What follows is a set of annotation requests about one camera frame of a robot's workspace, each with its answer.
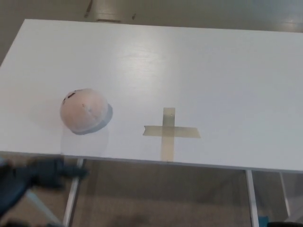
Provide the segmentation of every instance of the table top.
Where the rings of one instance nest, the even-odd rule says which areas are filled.
[[[0,67],[0,150],[303,171],[302,49],[296,33],[25,20]],[[113,117],[74,135],[60,105],[87,87]]]

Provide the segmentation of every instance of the masking tape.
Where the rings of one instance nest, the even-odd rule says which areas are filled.
[[[175,137],[200,138],[197,128],[175,127],[175,108],[164,108],[162,126],[145,126],[143,136],[161,136],[161,159],[171,162],[174,159]]]

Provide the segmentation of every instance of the bath bomb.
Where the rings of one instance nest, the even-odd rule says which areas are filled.
[[[106,118],[107,112],[106,99],[90,88],[68,93],[60,109],[63,123],[75,134],[86,134],[97,128]]]

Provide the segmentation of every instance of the gray floor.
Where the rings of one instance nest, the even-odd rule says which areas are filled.
[[[0,63],[25,18],[115,23],[303,31],[300,0],[0,0]],[[6,156],[24,161],[25,157]],[[89,161],[73,226],[250,226],[242,171]],[[278,174],[255,172],[258,213],[286,216]],[[59,217],[67,190],[35,190]],[[24,199],[7,218],[31,224],[48,219]]]

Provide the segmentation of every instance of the dark marking on ball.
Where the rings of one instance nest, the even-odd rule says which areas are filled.
[[[76,94],[75,92],[73,92],[72,94],[70,94],[69,96],[67,96],[67,98],[72,97],[74,94]]]

